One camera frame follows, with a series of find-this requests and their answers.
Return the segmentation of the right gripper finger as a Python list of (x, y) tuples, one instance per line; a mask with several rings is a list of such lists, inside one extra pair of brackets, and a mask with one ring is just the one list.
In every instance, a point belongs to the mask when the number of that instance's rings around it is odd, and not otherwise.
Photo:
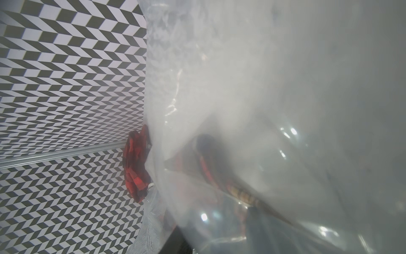
[(193, 249), (177, 226), (162, 246), (159, 254), (193, 254)]

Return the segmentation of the clear plastic vacuum bag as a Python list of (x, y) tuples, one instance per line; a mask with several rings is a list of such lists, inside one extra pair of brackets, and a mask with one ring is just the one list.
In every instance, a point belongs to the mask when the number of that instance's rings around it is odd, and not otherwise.
[[(405, 253), (405, 1), (139, 5), (146, 168), (194, 251)], [(163, 163), (203, 133), (295, 226), (230, 201), (171, 209)]]

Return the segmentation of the dark plaid cloth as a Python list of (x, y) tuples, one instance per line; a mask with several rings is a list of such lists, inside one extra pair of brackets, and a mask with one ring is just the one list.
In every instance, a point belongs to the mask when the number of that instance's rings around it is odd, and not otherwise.
[(272, 218), (295, 226), (238, 180), (223, 144), (212, 135), (203, 133), (193, 137), (163, 165), (171, 209), (179, 215), (193, 208), (224, 208), (230, 201), (257, 208)]

